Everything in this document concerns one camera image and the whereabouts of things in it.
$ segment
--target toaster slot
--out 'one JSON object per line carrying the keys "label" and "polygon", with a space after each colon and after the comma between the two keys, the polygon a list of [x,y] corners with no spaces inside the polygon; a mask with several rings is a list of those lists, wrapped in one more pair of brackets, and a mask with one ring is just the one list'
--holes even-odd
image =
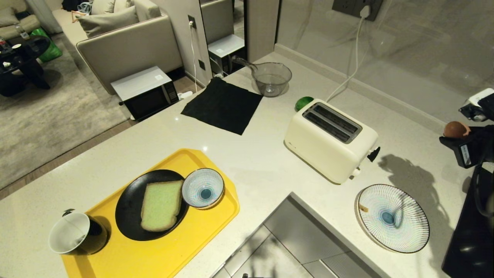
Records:
{"label": "toaster slot", "polygon": [[331,123],[327,122],[326,120],[312,112],[307,113],[305,115],[305,118],[342,142],[347,142],[350,139],[350,136],[348,134],[341,131],[337,127],[333,126]]}
{"label": "toaster slot", "polygon": [[351,134],[355,133],[359,129],[355,125],[352,125],[351,123],[343,120],[341,118],[341,115],[335,114],[334,112],[331,112],[322,106],[317,105],[316,107],[314,107],[314,111],[318,112],[321,116],[325,117],[329,121],[335,123],[337,126],[350,132]]}

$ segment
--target black table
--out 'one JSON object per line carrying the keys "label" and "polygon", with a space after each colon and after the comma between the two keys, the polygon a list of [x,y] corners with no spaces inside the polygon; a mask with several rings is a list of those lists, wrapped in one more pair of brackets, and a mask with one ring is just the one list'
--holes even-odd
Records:
{"label": "black table", "polygon": [[[0,94],[12,96],[24,89],[22,77],[12,74],[15,70],[20,70],[24,77],[36,87],[49,89],[50,85],[43,78],[43,68],[36,61],[36,58],[49,48],[50,39],[43,36],[31,36],[31,39],[27,41],[19,37],[8,42],[10,46],[21,44],[21,47],[0,53]],[[11,66],[5,68],[3,62],[9,62]]]}

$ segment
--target bottle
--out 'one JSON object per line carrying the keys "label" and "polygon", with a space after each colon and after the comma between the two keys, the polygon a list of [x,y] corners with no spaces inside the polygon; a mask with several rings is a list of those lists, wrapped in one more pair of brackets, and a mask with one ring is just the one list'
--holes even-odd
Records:
{"label": "bottle", "polygon": [[28,33],[24,31],[24,28],[22,28],[22,26],[20,26],[19,24],[15,24],[15,30],[19,33],[19,35],[21,35],[23,39],[28,40],[31,38],[29,37]]}
{"label": "bottle", "polygon": [[0,37],[0,51],[4,51],[8,49],[8,42]]}

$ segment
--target green bag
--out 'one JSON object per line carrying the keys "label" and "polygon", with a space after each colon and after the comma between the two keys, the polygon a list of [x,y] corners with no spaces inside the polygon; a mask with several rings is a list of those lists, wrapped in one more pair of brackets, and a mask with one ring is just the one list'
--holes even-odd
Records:
{"label": "green bag", "polygon": [[[43,29],[38,28],[34,30],[31,35],[33,36],[43,36],[43,37],[48,37],[48,35],[44,32]],[[55,43],[50,40],[50,46],[48,49],[40,56],[40,60],[43,62],[48,62],[51,61],[55,58],[58,58],[62,56],[62,51],[55,45]]]}

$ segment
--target toaster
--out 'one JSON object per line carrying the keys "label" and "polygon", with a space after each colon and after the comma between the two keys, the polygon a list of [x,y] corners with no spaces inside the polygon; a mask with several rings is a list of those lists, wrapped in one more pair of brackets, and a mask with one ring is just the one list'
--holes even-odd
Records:
{"label": "toaster", "polygon": [[320,99],[295,114],[285,136],[289,150],[336,184],[360,173],[376,141],[376,131]]}

